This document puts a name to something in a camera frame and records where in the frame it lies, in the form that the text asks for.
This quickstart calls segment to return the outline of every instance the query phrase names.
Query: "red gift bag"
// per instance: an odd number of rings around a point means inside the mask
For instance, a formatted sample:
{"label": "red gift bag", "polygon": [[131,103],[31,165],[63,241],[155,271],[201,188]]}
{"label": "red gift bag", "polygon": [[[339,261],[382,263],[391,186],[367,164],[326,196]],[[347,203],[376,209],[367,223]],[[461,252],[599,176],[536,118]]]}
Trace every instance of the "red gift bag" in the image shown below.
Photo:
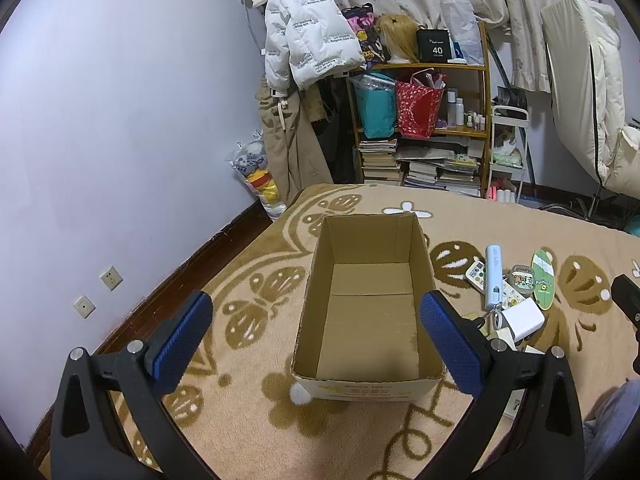
{"label": "red gift bag", "polygon": [[396,82],[398,126],[403,137],[431,137],[436,127],[443,92],[443,89],[420,85],[414,78],[411,83]]}

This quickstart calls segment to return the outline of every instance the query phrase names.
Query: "rug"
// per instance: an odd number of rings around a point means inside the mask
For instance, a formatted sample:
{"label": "rug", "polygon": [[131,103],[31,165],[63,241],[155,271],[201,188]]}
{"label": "rug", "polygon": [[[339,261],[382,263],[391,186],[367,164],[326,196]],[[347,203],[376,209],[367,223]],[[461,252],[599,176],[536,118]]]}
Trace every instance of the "rug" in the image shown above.
{"label": "rug", "polygon": [[[471,400],[450,376],[417,402],[366,403],[312,399],[289,372],[322,219],[403,211],[418,216],[438,288],[463,316],[482,309],[464,273],[487,245],[502,247],[509,268],[547,252],[557,292],[528,343],[564,349],[583,414],[634,377],[634,327],[612,302],[610,284],[625,273],[640,283],[638,238],[448,192],[314,186],[204,288],[214,304],[212,327],[178,390],[164,398],[220,478],[410,480],[450,435]],[[155,466],[122,396],[116,406],[137,456]],[[510,423],[502,418],[489,450]]]}

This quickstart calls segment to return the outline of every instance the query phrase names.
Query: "blonde wig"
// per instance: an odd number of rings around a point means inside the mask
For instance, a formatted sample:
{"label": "blonde wig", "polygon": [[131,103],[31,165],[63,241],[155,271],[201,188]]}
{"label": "blonde wig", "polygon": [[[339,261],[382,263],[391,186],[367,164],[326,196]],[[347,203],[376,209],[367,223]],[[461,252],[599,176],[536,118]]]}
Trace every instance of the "blonde wig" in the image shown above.
{"label": "blonde wig", "polygon": [[389,53],[393,57],[418,63],[418,40],[415,33],[420,26],[405,14],[383,14],[378,28]]}

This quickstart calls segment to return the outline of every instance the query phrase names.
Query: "white puffer jacket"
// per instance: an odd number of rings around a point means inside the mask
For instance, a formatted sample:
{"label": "white puffer jacket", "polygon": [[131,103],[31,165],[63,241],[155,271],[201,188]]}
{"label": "white puffer jacket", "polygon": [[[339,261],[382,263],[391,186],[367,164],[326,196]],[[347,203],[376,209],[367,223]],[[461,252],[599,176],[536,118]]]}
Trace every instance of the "white puffer jacket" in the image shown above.
{"label": "white puffer jacket", "polygon": [[264,58],[267,83],[284,97],[289,75],[305,89],[364,63],[360,41],[333,0],[269,0]]}

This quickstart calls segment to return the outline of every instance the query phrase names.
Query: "teal bag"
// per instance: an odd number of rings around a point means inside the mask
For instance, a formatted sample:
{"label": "teal bag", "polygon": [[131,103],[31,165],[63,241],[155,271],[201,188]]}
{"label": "teal bag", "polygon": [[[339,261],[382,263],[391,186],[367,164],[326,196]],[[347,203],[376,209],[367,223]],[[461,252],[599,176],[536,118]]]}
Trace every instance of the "teal bag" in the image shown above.
{"label": "teal bag", "polygon": [[388,84],[367,82],[367,74],[352,78],[358,114],[367,139],[386,139],[396,130],[396,82],[384,74],[370,75]]}

